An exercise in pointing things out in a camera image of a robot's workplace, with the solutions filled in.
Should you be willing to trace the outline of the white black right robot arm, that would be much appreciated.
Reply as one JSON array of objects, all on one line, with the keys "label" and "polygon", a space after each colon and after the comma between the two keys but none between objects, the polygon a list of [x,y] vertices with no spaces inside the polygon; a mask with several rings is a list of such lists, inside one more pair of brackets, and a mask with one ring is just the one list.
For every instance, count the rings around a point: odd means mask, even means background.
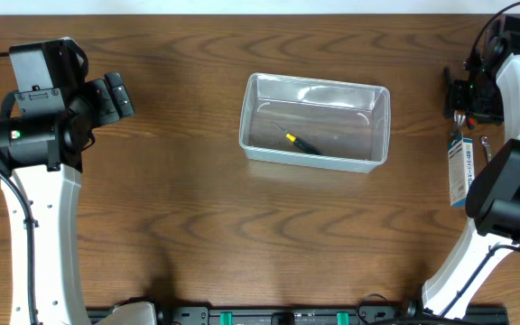
[{"label": "white black right robot arm", "polygon": [[[509,254],[520,253],[520,18],[498,13],[479,31],[464,62],[466,79],[444,72],[444,116],[453,122],[448,146],[450,201],[468,221],[439,271],[422,286],[409,315],[461,320],[479,287]],[[464,127],[501,125],[505,142],[475,172]]]}]

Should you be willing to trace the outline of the clear plastic container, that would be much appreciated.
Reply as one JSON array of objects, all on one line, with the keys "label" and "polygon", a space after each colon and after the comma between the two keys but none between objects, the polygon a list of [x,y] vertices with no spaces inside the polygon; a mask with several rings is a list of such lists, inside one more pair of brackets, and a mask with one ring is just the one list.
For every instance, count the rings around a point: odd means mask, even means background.
[{"label": "clear plastic container", "polygon": [[[321,155],[303,153],[273,123]],[[387,160],[390,129],[385,87],[254,73],[246,85],[238,141],[250,160],[369,173]]]}]

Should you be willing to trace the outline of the black handled metal tool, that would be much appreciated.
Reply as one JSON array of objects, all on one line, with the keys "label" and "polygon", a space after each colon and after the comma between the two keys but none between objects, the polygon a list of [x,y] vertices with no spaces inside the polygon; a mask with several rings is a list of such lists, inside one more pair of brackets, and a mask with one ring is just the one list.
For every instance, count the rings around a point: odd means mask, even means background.
[{"label": "black handled metal tool", "polygon": [[443,74],[447,88],[443,116],[451,121],[450,139],[453,140],[461,133],[466,120],[464,113],[464,82],[453,79],[449,67],[444,68]]}]

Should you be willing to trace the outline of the yellow black small screwdriver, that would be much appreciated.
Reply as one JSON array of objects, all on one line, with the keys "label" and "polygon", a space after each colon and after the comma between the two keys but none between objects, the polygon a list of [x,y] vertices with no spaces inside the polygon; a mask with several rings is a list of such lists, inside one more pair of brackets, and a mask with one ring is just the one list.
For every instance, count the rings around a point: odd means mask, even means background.
[{"label": "yellow black small screwdriver", "polygon": [[300,149],[303,153],[306,154],[312,154],[312,155],[321,155],[321,151],[313,146],[312,144],[309,144],[307,141],[303,140],[302,138],[298,137],[297,135],[294,135],[290,133],[289,131],[281,128],[279,125],[273,123],[273,126],[281,131],[285,138],[296,148]]}]

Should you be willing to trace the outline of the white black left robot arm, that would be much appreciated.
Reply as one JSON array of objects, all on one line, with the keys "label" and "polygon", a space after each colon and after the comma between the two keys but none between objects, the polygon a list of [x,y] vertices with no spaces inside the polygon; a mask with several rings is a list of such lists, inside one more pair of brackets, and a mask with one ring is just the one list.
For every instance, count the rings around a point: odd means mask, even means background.
[{"label": "white black left robot arm", "polygon": [[87,80],[70,37],[15,45],[17,89],[0,110],[1,188],[12,241],[13,324],[90,324],[79,274],[82,154],[94,129],[135,110],[117,72]]}]

